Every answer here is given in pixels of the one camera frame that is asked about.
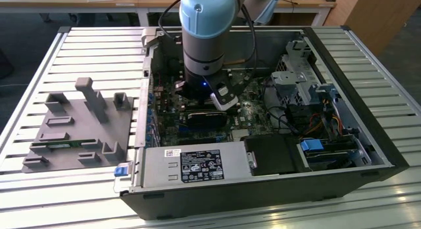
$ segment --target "sticker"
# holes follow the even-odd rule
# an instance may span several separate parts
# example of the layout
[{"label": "sticker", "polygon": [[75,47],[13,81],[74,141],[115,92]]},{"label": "sticker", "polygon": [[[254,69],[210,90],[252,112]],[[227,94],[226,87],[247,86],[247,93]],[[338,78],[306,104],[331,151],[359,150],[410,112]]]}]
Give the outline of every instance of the sticker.
[{"label": "sticker", "polygon": [[57,145],[49,145],[50,149],[65,149],[65,148],[70,148],[71,145],[70,144],[57,144]]},{"label": "sticker", "polygon": [[117,6],[135,6],[134,3],[117,3]]},{"label": "sticker", "polygon": [[167,149],[165,157],[180,156],[182,149]]},{"label": "sticker", "polygon": [[182,153],[180,162],[184,183],[224,179],[220,150]]}]

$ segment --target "gray 3d printed holder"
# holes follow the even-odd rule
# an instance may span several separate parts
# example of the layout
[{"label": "gray 3d printed holder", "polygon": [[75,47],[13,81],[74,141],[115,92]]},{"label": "gray 3d printed holder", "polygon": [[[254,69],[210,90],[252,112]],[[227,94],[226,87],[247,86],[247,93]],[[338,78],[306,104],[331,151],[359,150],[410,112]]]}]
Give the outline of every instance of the gray 3d printed holder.
[{"label": "gray 3d printed holder", "polygon": [[93,79],[81,77],[77,90],[87,100],[51,93],[38,137],[25,159],[25,173],[117,166],[126,161],[134,98],[115,93],[103,98]]}]

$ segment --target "floor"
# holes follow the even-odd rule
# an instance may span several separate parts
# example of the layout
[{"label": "floor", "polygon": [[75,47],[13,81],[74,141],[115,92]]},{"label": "floor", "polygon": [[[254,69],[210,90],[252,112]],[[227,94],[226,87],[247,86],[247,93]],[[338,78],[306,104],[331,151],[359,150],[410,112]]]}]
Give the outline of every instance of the floor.
[{"label": "floor", "polygon": [[[98,27],[130,26],[127,14],[113,14],[114,21],[98,14]],[[26,91],[46,52],[62,26],[75,26],[69,14],[53,14],[53,21],[45,23],[39,14],[0,14],[0,49],[15,66],[15,72],[0,79],[0,132],[7,124],[15,106]],[[151,15],[151,23],[158,15]],[[380,55],[380,60],[421,103],[421,9],[416,11],[407,26]]]}]

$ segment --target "circuit board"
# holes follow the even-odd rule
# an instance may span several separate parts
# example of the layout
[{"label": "circuit board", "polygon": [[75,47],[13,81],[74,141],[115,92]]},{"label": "circuit board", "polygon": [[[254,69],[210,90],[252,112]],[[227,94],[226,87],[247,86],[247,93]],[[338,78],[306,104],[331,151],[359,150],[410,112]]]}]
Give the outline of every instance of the circuit board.
[{"label": "circuit board", "polygon": [[[228,71],[232,83],[244,79],[246,71]],[[239,103],[226,111],[227,124],[216,129],[191,130],[184,124],[195,113],[219,112],[212,101],[199,105],[175,93],[175,77],[163,79],[157,85],[158,122],[162,146],[178,146],[204,143],[223,143],[239,141],[248,135],[274,133],[274,126],[264,110],[262,101],[263,80],[255,79],[244,93],[239,96]]]}]

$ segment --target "desk leg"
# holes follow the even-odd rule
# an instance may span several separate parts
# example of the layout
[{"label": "desk leg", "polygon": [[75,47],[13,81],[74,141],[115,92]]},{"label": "desk leg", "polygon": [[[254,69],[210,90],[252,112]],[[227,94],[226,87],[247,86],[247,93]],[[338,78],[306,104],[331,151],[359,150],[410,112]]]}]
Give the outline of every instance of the desk leg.
[{"label": "desk leg", "polygon": [[316,14],[312,26],[323,26],[330,15],[331,8],[320,8],[319,13]]},{"label": "desk leg", "polygon": [[149,8],[138,8],[138,17],[139,17],[139,23],[142,27],[150,26],[150,20],[149,20]]}]

